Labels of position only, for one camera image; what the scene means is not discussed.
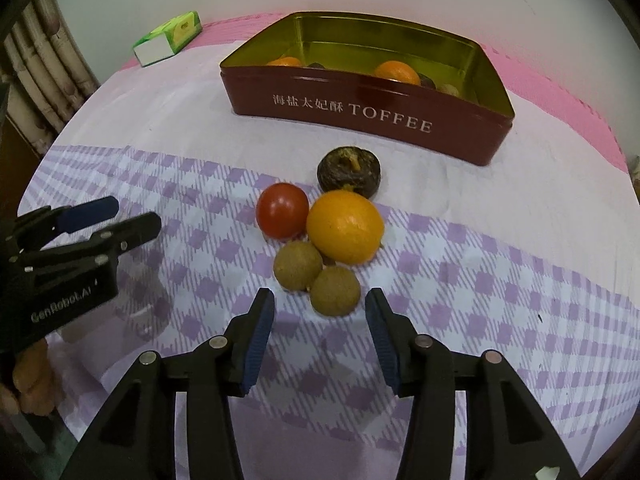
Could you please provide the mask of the person left hand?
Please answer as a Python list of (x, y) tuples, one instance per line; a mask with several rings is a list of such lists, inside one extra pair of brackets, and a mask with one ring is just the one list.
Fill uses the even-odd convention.
[(4, 414), (18, 413), (37, 416), (51, 415), (58, 404), (58, 378), (48, 357), (45, 339), (33, 344), (16, 360), (11, 374), (12, 392), (1, 386), (1, 411)]

